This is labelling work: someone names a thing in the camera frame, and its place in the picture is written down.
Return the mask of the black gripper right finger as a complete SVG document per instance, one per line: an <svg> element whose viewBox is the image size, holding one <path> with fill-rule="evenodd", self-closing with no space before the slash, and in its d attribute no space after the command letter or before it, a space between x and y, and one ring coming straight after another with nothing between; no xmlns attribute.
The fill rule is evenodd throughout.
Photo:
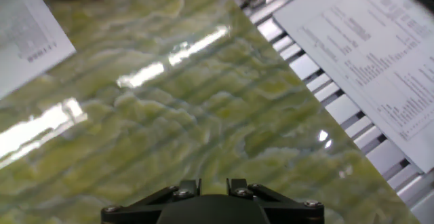
<svg viewBox="0 0 434 224"><path fill-rule="evenodd" d="M227 179L229 196L252 202L261 223L324 224L324 205L317 200L297 202L262 184Z"/></svg>

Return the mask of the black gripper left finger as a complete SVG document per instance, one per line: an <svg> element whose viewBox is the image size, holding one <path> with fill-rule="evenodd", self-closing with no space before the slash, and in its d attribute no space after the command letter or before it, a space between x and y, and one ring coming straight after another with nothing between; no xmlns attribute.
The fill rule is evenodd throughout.
<svg viewBox="0 0 434 224"><path fill-rule="evenodd" d="M169 204L201 195L201 179L183 180L179 185L164 187L128 206L114 205L100 211L104 224L156 223L163 209Z"/></svg>

